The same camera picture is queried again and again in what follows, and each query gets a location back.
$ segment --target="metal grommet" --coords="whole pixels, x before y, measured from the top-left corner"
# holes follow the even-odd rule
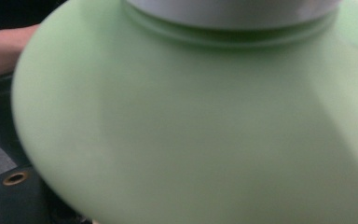
[[[17,172],[5,178],[3,184],[5,186],[13,186],[20,184],[28,178],[28,172]]]

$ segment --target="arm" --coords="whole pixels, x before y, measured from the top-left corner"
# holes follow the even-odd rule
[[[17,60],[38,25],[0,31],[0,75],[14,70]]]

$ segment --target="lampshade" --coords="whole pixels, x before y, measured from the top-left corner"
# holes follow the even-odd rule
[[[68,1],[21,55],[16,127],[53,190],[101,224],[358,224],[354,7],[228,30],[158,4]]]

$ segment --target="dark clothing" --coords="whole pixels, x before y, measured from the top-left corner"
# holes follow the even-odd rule
[[[16,134],[10,104],[11,76],[0,77],[0,148],[18,165],[28,164]]]
[[[0,30],[40,23],[64,0],[0,0]]]

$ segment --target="green lampshade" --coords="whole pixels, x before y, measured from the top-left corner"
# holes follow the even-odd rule
[[[21,142],[101,224],[358,224],[358,45],[341,12],[237,32],[69,1],[21,55]]]

